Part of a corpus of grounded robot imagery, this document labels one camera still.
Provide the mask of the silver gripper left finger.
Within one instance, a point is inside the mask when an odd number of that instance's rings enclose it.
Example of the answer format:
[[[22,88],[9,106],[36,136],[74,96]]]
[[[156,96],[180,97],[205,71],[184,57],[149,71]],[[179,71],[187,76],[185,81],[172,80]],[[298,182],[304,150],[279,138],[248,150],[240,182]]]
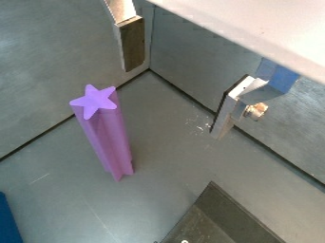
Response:
[[[137,15],[132,0],[101,0],[112,18],[121,66],[129,72],[144,62],[144,19]]]

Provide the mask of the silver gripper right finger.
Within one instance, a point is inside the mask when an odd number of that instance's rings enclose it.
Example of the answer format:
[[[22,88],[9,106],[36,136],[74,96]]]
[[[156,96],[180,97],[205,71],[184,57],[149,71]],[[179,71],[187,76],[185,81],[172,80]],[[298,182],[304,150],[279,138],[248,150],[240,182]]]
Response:
[[[211,136],[219,140],[241,118],[256,122],[267,110],[264,102],[287,94],[298,78],[298,73],[262,58],[255,76],[244,75],[223,92]]]

